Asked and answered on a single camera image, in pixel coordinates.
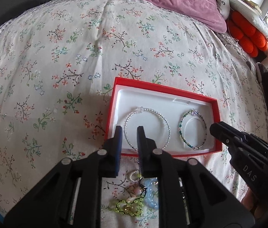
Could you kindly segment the right hand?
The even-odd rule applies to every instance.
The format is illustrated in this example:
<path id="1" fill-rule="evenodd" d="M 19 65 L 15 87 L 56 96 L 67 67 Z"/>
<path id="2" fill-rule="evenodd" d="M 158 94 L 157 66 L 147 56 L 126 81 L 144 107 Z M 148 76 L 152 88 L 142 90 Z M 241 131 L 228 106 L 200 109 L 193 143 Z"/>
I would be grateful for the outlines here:
<path id="1" fill-rule="evenodd" d="M 249 210 L 252 211 L 255 218 L 259 219 L 264 214 L 264 208 L 262 206 L 257 206 L 257 198 L 254 193 L 249 188 L 242 198 L 241 203 Z"/>

